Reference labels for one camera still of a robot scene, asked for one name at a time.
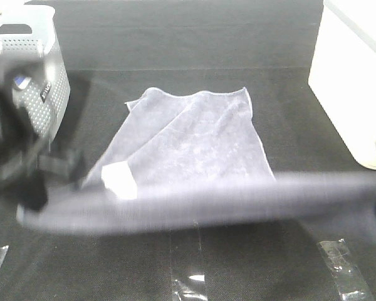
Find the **microfiber cloth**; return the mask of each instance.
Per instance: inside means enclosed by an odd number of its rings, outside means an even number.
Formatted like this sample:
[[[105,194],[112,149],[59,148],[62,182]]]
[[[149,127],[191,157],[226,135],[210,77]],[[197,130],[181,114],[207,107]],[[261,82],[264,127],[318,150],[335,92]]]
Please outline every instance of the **microfiber cloth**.
[[[60,233],[136,233],[186,228],[194,220],[309,218],[376,206],[376,174],[275,178],[245,88],[184,97],[150,88],[126,105],[128,117],[82,185],[49,189],[38,213],[19,207],[22,224]]]

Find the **black table surface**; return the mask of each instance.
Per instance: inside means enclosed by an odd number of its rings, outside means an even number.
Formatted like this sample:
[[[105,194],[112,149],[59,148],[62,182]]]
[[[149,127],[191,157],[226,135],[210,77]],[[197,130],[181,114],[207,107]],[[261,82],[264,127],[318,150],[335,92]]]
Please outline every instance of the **black table surface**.
[[[322,1],[33,3],[56,8],[70,79],[58,138],[82,147],[89,166],[127,116],[124,102],[148,87],[176,95],[246,87],[273,171],[363,170],[307,84]],[[0,301],[172,300],[170,233],[49,235],[20,227],[15,209],[0,199],[0,246],[10,246]],[[296,221],[199,231],[209,300],[340,299]],[[376,246],[347,243],[376,300]]]

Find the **white box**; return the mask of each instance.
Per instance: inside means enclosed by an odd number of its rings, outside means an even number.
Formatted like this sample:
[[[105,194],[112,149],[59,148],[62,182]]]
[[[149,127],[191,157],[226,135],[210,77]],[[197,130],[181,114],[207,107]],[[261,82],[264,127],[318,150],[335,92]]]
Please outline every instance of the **white box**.
[[[325,0],[309,85],[355,160],[376,169],[376,0]]]

